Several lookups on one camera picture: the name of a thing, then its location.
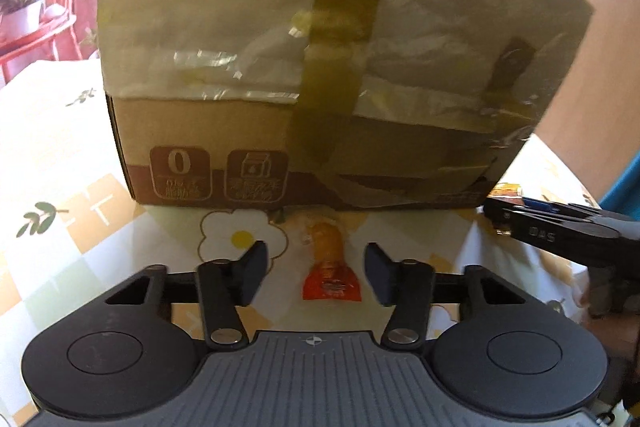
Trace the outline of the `checkered floral bed sheet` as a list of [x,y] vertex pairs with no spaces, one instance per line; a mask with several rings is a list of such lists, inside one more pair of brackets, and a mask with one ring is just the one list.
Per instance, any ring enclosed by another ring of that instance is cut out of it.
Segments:
[[[38,61],[1,87],[1,421],[35,414],[21,374],[29,341],[147,265],[190,272],[238,257],[254,239],[271,269],[240,310],[249,332],[380,333],[390,310],[369,286],[356,303],[306,301],[308,227],[324,210],[208,211],[141,206],[120,168],[96,61]],[[344,212],[334,217],[355,271],[363,249],[418,259],[439,272],[484,265],[573,320],[584,315],[583,267],[498,235],[476,210]]]

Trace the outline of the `yellow candy packet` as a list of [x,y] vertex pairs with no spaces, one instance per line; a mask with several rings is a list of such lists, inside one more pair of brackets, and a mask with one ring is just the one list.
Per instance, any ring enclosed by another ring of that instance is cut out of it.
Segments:
[[488,194],[491,198],[506,200],[521,200],[523,197],[523,189],[520,184],[499,182]]

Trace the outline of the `brown cardboard box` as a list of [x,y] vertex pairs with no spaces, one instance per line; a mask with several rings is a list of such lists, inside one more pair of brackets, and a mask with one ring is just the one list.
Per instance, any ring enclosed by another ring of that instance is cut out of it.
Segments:
[[473,208],[582,44],[587,0],[98,0],[131,196]]

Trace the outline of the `brown wooden board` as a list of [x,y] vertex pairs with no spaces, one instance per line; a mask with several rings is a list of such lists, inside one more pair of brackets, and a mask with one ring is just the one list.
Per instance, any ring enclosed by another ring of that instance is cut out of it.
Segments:
[[600,199],[639,153],[639,0],[588,1],[585,39],[536,135]]

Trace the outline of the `red orange candy packet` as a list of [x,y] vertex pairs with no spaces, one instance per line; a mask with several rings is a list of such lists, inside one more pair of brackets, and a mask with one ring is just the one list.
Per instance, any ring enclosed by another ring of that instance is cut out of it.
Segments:
[[343,300],[359,303],[360,282],[345,257],[345,239],[332,222],[316,222],[308,228],[314,263],[303,283],[302,297],[311,300]]

